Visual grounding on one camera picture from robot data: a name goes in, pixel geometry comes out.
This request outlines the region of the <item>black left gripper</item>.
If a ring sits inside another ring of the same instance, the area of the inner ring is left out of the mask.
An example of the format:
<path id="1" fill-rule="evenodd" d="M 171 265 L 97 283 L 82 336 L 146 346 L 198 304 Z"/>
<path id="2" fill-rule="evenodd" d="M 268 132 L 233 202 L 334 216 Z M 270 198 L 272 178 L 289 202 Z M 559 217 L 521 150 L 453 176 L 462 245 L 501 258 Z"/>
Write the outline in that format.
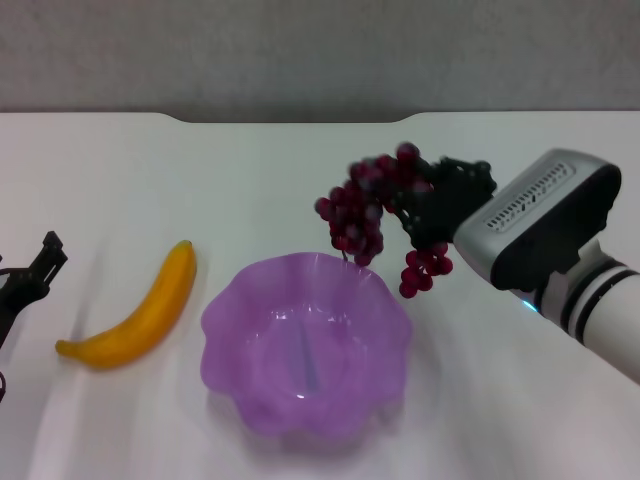
<path id="1" fill-rule="evenodd" d="M 31 303 L 46 297 L 49 284 L 68 260 L 63 243 L 55 231 L 49 231 L 43 247 L 28 268 L 1 270 L 1 342 L 3 345 L 17 316 Z"/>

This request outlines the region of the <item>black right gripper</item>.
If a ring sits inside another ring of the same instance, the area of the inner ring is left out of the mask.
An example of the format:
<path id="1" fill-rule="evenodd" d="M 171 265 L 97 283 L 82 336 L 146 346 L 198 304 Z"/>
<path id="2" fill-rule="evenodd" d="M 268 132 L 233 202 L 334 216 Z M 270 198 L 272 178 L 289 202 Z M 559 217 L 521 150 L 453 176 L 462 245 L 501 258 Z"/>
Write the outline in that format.
<path id="1" fill-rule="evenodd" d="M 453 236 L 473 213 L 493 197 L 497 183 L 489 162 L 463 161 L 443 156 L 429 164 L 424 176 L 434 191 L 418 197 L 394 192 L 390 204 L 403 230 L 417 237 L 417 249 L 452 243 Z"/>

